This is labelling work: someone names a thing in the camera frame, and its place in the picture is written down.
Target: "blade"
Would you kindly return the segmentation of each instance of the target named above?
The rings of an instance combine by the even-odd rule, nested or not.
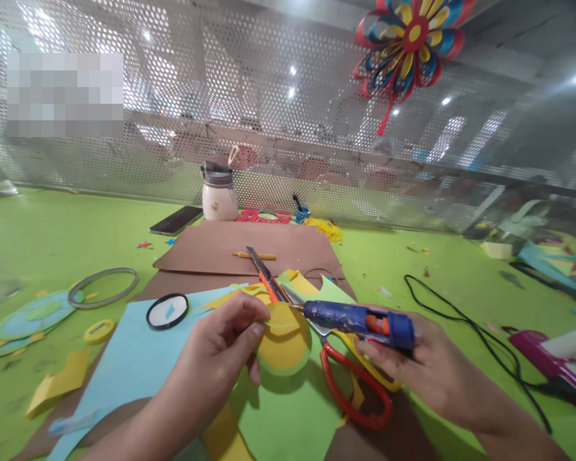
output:
[[[258,256],[256,250],[254,250],[252,247],[245,247],[245,248],[247,248],[248,253],[251,255],[252,261],[254,262],[256,269],[258,269],[259,272],[262,272],[262,274],[266,277],[267,280],[271,280],[271,271],[267,266],[264,265],[264,262],[262,262],[262,259],[260,259],[260,256]]]
[[[292,304],[303,304],[303,299],[302,297],[300,297],[299,295],[297,295],[294,290],[291,290],[290,288],[288,288],[286,285],[282,284],[282,288],[284,289],[284,291],[286,292],[286,294],[288,295],[288,297],[290,298],[290,302]],[[328,336],[328,334],[333,331],[331,328],[327,328],[327,327],[322,327],[321,325],[318,325],[316,322],[313,322],[311,320],[309,320],[307,317],[305,317],[307,319],[307,321],[309,322],[309,324],[312,326],[312,328],[314,330],[316,330],[316,332],[322,336]]]
[[[303,304],[303,299],[299,295],[297,295],[293,290],[288,288],[286,285],[282,284],[282,288],[290,298],[290,302],[292,304]]]

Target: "yellow pencil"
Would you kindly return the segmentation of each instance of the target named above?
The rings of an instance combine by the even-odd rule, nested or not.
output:
[[[248,252],[236,252],[236,253],[233,253],[232,255],[252,259],[251,255]],[[260,259],[266,259],[267,261],[275,261],[275,259],[276,259],[275,255],[268,254],[268,253],[258,253],[258,256],[260,256]]]

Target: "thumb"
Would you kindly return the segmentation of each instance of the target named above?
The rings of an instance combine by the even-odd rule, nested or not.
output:
[[[395,349],[381,344],[355,339],[356,350],[368,356],[369,361],[386,372],[388,376],[401,381],[407,387],[417,383],[420,365]]]
[[[264,333],[264,325],[259,322],[252,323],[235,340],[235,343],[227,350],[230,363],[241,370],[256,349],[260,337]]]

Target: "gray ring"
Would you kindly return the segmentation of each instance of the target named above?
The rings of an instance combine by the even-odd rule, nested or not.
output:
[[[106,275],[111,275],[114,273],[131,273],[134,275],[134,280],[132,281],[132,283],[130,284],[130,286],[128,288],[126,288],[121,293],[118,293],[117,295],[112,296],[111,298],[107,298],[107,299],[101,300],[101,301],[96,301],[93,303],[77,302],[75,300],[75,295],[83,287],[85,287],[86,285],[89,285],[90,283],[92,283],[98,279],[101,279],[102,277],[105,277]],[[68,298],[67,299],[68,299],[68,302],[70,303],[70,305],[73,307],[76,307],[77,309],[96,309],[97,307],[106,306],[107,304],[111,304],[113,302],[119,301],[123,297],[127,296],[128,293],[130,293],[134,289],[134,287],[136,287],[138,282],[139,282],[139,275],[136,273],[136,270],[134,270],[134,269],[130,269],[130,268],[107,269],[104,271],[97,272],[93,275],[90,275],[89,277],[86,277],[85,279],[83,279],[82,281],[77,283],[68,292]]]

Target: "red paper flower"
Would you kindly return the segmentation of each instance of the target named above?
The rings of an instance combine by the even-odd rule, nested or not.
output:
[[[414,86],[432,86],[442,75],[440,56],[453,59],[465,35],[458,27],[469,17],[476,0],[376,0],[378,9],[358,25],[356,42],[372,49],[358,63],[354,77],[365,80],[366,98],[387,93],[388,111],[378,130],[384,134],[393,104],[408,100]],[[365,34],[365,22],[374,23]]]

